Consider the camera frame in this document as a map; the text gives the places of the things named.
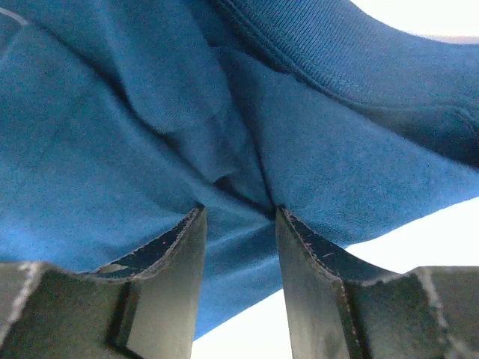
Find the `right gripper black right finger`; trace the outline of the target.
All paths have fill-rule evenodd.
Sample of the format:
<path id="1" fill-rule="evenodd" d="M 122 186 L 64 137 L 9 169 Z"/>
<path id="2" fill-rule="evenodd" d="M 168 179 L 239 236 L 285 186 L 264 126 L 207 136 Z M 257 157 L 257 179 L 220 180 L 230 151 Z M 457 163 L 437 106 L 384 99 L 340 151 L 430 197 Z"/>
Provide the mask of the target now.
<path id="1" fill-rule="evenodd" d="M 295 358 L 476 358 L 478 268 L 382 269 L 276 212 Z"/>

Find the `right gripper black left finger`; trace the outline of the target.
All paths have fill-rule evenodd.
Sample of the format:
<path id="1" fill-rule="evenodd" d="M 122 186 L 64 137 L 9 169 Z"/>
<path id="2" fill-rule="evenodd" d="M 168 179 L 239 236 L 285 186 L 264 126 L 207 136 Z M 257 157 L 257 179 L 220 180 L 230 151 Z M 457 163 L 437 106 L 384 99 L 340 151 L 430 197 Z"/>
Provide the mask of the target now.
<path id="1" fill-rule="evenodd" d="M 93 272 L 1 265 L 3 358 L 189 358 L 207 212 Z"/>

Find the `dark blue t-shirt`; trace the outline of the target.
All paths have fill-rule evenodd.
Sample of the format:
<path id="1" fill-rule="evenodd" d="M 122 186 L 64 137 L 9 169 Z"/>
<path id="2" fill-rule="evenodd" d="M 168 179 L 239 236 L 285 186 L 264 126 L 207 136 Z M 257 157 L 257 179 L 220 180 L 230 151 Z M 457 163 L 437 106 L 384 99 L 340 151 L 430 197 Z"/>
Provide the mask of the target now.
<path id="1" fill-rule="evenodd" d="M 275 210 L 343 248 L 478 196 L 478 46 L 350 1 L 3 1 L 1 259 L 93 271 L 208 214 L 196 334 L 281 287 Z"/>

